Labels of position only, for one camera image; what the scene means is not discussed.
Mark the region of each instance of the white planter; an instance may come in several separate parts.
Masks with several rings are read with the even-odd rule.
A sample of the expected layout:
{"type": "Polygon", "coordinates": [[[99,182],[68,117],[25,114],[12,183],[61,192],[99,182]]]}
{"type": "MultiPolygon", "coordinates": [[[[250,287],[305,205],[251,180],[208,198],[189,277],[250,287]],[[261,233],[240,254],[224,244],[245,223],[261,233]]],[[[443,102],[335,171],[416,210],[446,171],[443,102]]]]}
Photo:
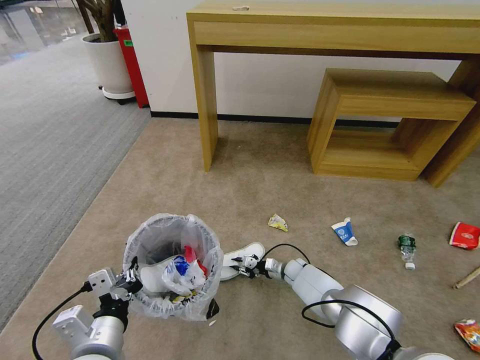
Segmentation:
{"type": "Polygon", "coordinates": [[[127,99],[135,96],[124,56],[118,41],[96,42],[100,34],[85,36],[88,56],[93,64],[103,94],[109,99],[127,99]]]}

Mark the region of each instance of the black baseboard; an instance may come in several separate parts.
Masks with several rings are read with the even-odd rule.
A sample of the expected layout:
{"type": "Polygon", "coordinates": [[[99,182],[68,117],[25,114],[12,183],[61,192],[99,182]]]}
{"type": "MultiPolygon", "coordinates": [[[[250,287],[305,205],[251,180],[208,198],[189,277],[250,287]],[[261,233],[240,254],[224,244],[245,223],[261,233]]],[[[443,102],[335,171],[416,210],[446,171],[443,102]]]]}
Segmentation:
{"type": "MultiPolygon", "coordinates": [[[[168,112],[150,111],[152,118],[175,118],[175,119],[198,119],[197,112],[168,112]]],[[[280,124],[305,124],[308,125],[312,119],[308,117],[284,117],[284,116],[253,116],[253,115],[231,115],[218,114],[219,120],[247,121],[254,123],[280,123],[280,124]]],[[[342,120],[338,119],[335,125],[368,128],[396,128],[398,123],[391,121],[376,120],[342,120]]]]}

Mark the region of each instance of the plastic bottle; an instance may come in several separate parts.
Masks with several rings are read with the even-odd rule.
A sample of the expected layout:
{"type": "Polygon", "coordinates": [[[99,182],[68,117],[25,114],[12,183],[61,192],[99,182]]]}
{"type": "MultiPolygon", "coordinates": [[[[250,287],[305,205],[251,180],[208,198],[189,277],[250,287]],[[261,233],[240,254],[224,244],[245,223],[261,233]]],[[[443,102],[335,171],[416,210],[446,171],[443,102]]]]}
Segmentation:
{"type": "Polygon", "coordinates": [[[405,269],[415,270],[414,256],[416,251],[415,238],[405,234],[398,237],[398,247],[400,248],[401,258],[405,262],[405,269]]]}

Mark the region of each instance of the white plastic bag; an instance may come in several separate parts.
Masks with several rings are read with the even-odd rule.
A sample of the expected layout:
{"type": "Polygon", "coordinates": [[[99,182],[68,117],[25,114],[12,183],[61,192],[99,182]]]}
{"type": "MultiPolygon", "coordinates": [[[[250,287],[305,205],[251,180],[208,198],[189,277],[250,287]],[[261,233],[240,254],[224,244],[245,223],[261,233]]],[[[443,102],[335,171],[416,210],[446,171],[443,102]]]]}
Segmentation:
{"type": "MultiPolygon", "coordinates": [[[[182,255],[186,245],[192,247],[198,260],[207,269],[201,288],[180,303],[173,303],[173,299],[164,293],[150,292],[143,288],[134,295],[130,304],[132,310],[149,317],[166,319],[176,316],[185,320],[204,321],[211,317],[215,307],[218,309],[213,298],[219,287],[224,254],[215,233],[195,215],[160,213],[145,221],[128,238],[123,255],[123,270],[130,267],[134,257],[137,257],[138,265],[142,269],[172,256],[182,255]]],[[[200,267],[196,269],[192,266],[189,280],[182,285],[188,287],[189,284],[199,284],[198,270],[202,271],[200,267]]]]}
{"type": "Polygon", "coordinates": [[[161,280],[167,289],[182,295],[191,296],[190,290],[197,289],[205,283],[205,274],[197,260],[189,264],[183,256],[172,259],[161,275],[161,280]],[[186,264],[185,273],[178,271],[177,262],[186,264]]]}

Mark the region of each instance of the floor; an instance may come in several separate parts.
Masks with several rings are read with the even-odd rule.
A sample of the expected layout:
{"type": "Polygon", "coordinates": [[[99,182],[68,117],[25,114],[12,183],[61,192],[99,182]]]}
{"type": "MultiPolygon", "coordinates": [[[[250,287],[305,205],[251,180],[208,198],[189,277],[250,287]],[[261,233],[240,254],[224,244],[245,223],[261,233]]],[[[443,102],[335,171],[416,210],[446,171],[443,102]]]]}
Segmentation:
{"type": "Polygon", "coordinates": [[[0,89],[2,329],[150,112],[103,97],[81,36],[0,66],[0,89]]]}
{"type": "Polygon", "coordinates": [[[87,31],[71,0],[25,1],[0,7],[0,66],[87,31]]]}
{"type": "MultiPolygon", "coordinates": [[[[478,253],[452,247],[448,239],[457,221],[478,225],[480,151],[439,189],[421,179],[316,176],[307,130],[220,121],[213,165],[205,173],[197,122],[152,119],[0,334],[3,357],[30,358],[30,336],[45,314],[88,274],[102,267],[118,270],[127,237],[151,215],[170,212],[198,215],[225,252],[253,241],[266,248],[296,244],[342,284],[358,284],[399,309],[404,324],[398,340],[404,346],[478,359],[452,326],[463,318],[480,319],[480,279],[452,289],[479,265],[478,253]],[[273,213],[286,219],[288,232],[267,226],[273,213]],[[352,218],[358,246],[343,245],[330,228],[345,216],[352,218]],[[396,246],[405,232],[417,239],[415,271],[405,270],[396,246]]],[[[275,251],[281,261],[298,256],[292,249],[275,251]]],[[[126,358],[349,359],[331,329],[301,318],[302,303],[285,283],[237,277],[221,283],[215,298],[220,313],[211,327],[130,314],[126,358]]],[[[96,309],[90,293],[70,306],[75,304],[96,309]]],[[[49,360],[69,356],[49,326],[40,333],[39,350],[49,360]]]]}

